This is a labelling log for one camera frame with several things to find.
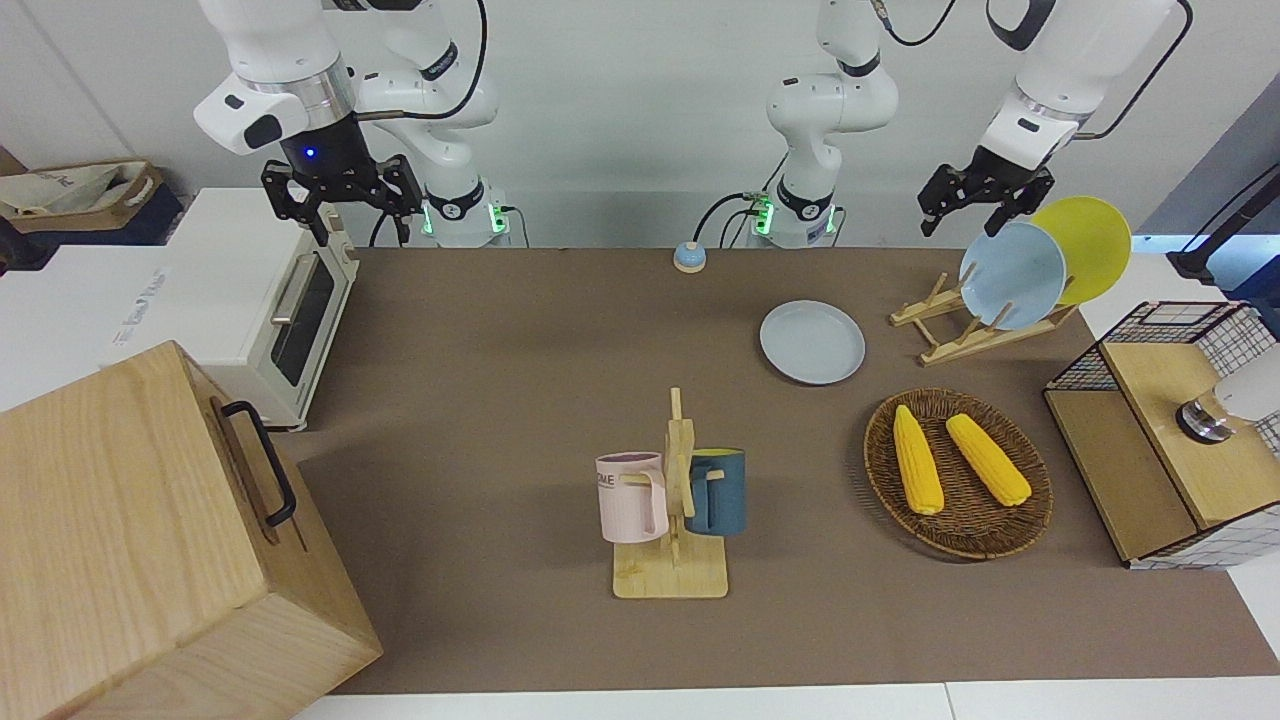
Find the wooden crate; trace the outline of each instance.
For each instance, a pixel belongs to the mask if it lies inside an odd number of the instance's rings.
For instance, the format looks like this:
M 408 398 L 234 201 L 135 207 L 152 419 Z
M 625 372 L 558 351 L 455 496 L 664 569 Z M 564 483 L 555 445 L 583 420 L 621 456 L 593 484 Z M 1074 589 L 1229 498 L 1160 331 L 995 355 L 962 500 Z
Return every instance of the wooden crate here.
M 229 402 L 165 343 L 0 415 L 0 716 L 287 719 L 381 653 Z
M 1121 560 L 1207 537 L 1280 502 L 1280 462 L 1252 428 L 1202 445 L 1178 407 L 1217 382 L 1194 345 L 1103 342 L 1119 389 L 1044 393 Z

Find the white toaster oven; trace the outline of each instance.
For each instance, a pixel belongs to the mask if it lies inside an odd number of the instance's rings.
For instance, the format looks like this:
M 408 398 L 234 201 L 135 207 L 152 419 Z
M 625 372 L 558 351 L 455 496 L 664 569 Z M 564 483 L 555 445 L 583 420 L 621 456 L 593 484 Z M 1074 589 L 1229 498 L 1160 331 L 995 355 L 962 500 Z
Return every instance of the white toaster oven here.
M 175 340 L 268 425 L 303 427 L 358 268 L 337 211 L 321 213 L 324 247 L 276 219 L 261 190 L 201 191 L 97 365 Z

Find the wooden mug rack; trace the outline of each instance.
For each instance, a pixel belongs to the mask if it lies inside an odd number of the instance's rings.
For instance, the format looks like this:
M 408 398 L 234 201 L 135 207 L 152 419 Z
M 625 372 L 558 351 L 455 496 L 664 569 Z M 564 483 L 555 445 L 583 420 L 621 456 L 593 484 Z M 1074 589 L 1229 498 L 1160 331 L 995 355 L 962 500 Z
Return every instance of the wooden mug rack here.
M 671 419 L 663 452 L 669 529 L 663 537 L 613 546 L 613 594 L 639 598 L 714 598 L 728 594 L 724 538 L 685 530 L 694 516 L 689 465 L 694 421 L 684 416 L 680 388 L 671 388 Z

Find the black cable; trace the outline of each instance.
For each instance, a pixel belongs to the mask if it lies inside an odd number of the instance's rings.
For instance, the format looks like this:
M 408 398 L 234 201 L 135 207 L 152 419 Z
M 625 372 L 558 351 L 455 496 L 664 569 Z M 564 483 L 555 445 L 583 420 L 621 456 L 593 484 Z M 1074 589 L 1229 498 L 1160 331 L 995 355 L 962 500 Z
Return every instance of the black cable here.
M 707 213 L 703 214 L 703 219 L 698 220 L 698 229 L 694 231 L 694 242 L 698 242 L 698 237 L 703 234 L 703 225 L 705 225 L 707 220 L 710 219 L 712 213 L 718 210 L 726 202 L 732 202 L 735 200 L 746 200 L 746 199 L 748 197 L 745 192 L 735 192 L 733 195 L 726 195 L 724 197 L 717 200 L 710 208 L 707 209 Z
M 951 9 L 956 6 L 956 0 L 951 0 L 950 3 L 947 3 L 947 9 L 942 10 L 942 17 L 938 18 L 938 24 L 933 26 L 933 29 L 931 29 L 928 35 L 925 35 L 919 40 L 902 40 L 902 37 L 899 36 L 897 32 L 893 29 L 893 23 L 891 23 L 888 19 L 888 9 L 884 6 L 884 3 L 876 0 L 872 4 L 876 6 L 876 14 L 879 15 L 881 18 L 881 24 L 884 26 L 884 32 L 887 32 L 888 36 L 892 37 L 895 42 L 905 47 L 918 47 L 933 40 L 933 36 L 937 35 L 940 29 L 942 29 L 942 23 L 947 22 L 947 15 L 950 15 Z
M 383 229 L 383 220 L 385 220 L 387 217 L 388 217 L 388 213 L 383 211 L 383 214 L 378 217 L 378 222 L 374 223 L 374 232 L 369 233 L 369 246 L 370 247 L 372 247 L 374 246 L 374 241 L 378 240 L 378 231 Z
M 1151 73 L 1147 76 L 1147 79 L 1142 81 L 1142 85 L 1138 86 L 1138 91 L 1134 92 L 1133 97 L 1129 99 L 1129 104 L 1124 106 L 1124 110 L 1120 110 L 1120 114 L 1116 115 L 1116 119 L 1111 120 L 1111 124 L 1107 126 L 1107 129 L 1102 132 L 1076 133 L 1073 140 L 1102 140 L 1103 137 L 1111 135 L 1111 131 L 1116 129 L 1120 122 L 1124 120 L 1125 115 L 1129 114 L 1129 110 L 1133 109 L 1134 104 L 1138 102 L 1138 99 L 1142 97 L 1143 91 L 1147 90 L 1147 86 L 1151 85 L 1151 81 L 1156 79 L 1156 76 L 1160 73 L 1160 68 L 1165 67 L 1165 63 L 1169 61 L 1169 59 L 1174 55 L 1174 51 L 1178 50 L 1178 46 L 1181 45 L 1183 38 L 1187 37 L 1187 33 L 1190 32 L 1192 29 L 1193 18 L 1192 18 L 1190 3 L 1188 3 L 1187 0 L 1178 0 L 1178 4 L 1181 5 L 1183 10 L 1187 13 L 1187 22 L 1183 23 L 1181 32 L 1179 32 L 1178 37 L 1174 38 L 1174 42 L 1169 46 L 1169 50 L 1165 50 L 1165 54 L 1160 56 L 1160 61 L 1156 63 L 1156 67 L 1151 69 Z
M 1204 231 L 1207 231 L 1210 225 L 1212 225 L 1215 222 L 1217 222 L 1219 217 L 1221 217 L 1222 213 L 1226 213 L 1228 208 L 1230 208 L 1231 205 L 1235 205 L 1235 201 L 1239 200 L 1242 195 L 1244 195 L 1245 192 L 1253 190 L 1253 186 L 1256 186 L 1260 182 L 1262 182 L 1262 179 L 1266 178 L 1267 176 L 1270 176 L 1271 173 L 1274 173 L 1276 170 L 1276 168 L 1280 168 L 1280 163 L 1276 163 L 1274 165 L 1271 165 L 1270 168 L 1262 170 L 1258 174 L 1258 177 L 1256 177 L 1252 181 L 1249 181 L 1249 184 L 1242 187 L 1239 192 L 1236 192 L 1235 195 L 1231 196 L 1230 200 L 1228 200 L 1226 202 L 1224 202 L 1222 206 L 1217 209 L 1217 213 L 1213 213 L 1212 218 L 1204 220 L 1204 224 L 1201 225 L 1201 229 L 1196 231 L 1196 234 L 1193 234 L 1192 238 L 1187 241 L 1187 245 L 1183 246 L 1181 252 L 1187 252 L 1187 250 L 1196 242 L 1196 238 L 1198 238 L 1201 234 L 1203 234 Z
M 724 247 L 724 236 L 728 234 L 728 227 L 731 224 L 733 224 L 733 218 L 737 218 L 739 215 L 741 215 L 742 217 L 742 222 L 746 223 L 746 215 L 754 215 L 754 214 L 755 214 L 755 210 L 748 209 L 748 210 L 739 210 L 737 213 L 733 213 L 732 215 L 730 215 L 728 219 L 724 220 L 724 227 L 721 228 L 721 241 L 719 241 L 719 245 L 717 245 L 716 247 Z M 733 242 L 728 243 L 730 249 L 733 247 Z
M 760 192 L 768 192 L 769 191 L 769 183 L 773 182 L 773 178 L 778 177 L 780 172 L 782 172 L 782 165 L 786 164 L 788 155 L 791 155 L 790 150 L 787 150 L 786 152 L 782 154 L 782 159 L 778 160 L 778 165 L 776 168 L 773 168 L 772 173 L 769 173 L 769 179 L 764 181 L 764 184 L 760 186 Z M 756 204 L 751 204 L 751 209 L 755 210 L 756 209 Z M 733 231 L 733 240 L 731 240 L 730 243 L 728 243 L 730 247 L 733 247 L 735 245 L 737 245 L 737 237 L 740 234 L 742 234 L 742 228 L 744 227 L 746 227 L 746 218 L 742 218 L 742 222 L 737 224 L 737 229 Z
M 845 220 L 849 219 L 849 210 L 845 210 L 844 205 L 837 205 L 832 214 L 840 213 L 840 224 L 836 225 L 836 237 L 831 240 L 831 246 L 835 247 L 840 242 L 840 233 L 845 229 Z
M 444 113 L 410 113 L 408 110 L 371 110 L 369 113 L 356 113 L 357 122 L 365 120 L 396 120 L 399 118 L 408 118 L 412 120 L 443 120 L 445 118 L 452 118 L 462 111 L 471 101 L 471 96 L 475 95 L 476 86 L 480 85 L 480 73 L 484 72 L 484 56 L 489 47 L 489 15 L 484 9 L 484 0 L 476 0 L 476 8 L 480 10 L 480 53 L 476 54 L 476 72 L 471 77 L 471 86 L 467 87 L 467 94 L 462 96 L 462 100 L 457 105 L 445 110 Z
M 520 215 L 520 232 L 525 236 L 525 247 L 532 247 L 529 243 L 529 223 L 525 222 L 525 211 L 515 205 L 503 205 L 499 208 L 503 213 L 515 213 Z

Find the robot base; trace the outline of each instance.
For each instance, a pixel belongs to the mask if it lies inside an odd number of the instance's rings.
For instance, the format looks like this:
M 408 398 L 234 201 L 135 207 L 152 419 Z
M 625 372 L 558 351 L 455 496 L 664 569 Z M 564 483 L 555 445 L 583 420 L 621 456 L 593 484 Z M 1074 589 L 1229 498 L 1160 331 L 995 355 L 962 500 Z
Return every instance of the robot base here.
M 415 233 L 406 243 L 408 247 L 485 247 L 509 245 L 507 219 L 500 208 L 503 192 L 484 178 L 484 196 L 466 215 L 449 219 L 429 204 L 422 205 L 426 214 L 422 233 Z
M 826 245 L 824 238 L 835 232 L 831 225 L 831 217 L 835 206 L 827 209 L 813 220 L 800 220 L 790 217 L 786 211 L 774 211 L 769 223 L 768 234 L 760 234 L 759 228 L 753 225 L 751 234 L 758 238 L 759 247 L 781 247 L 783 250 L 804 250 Z

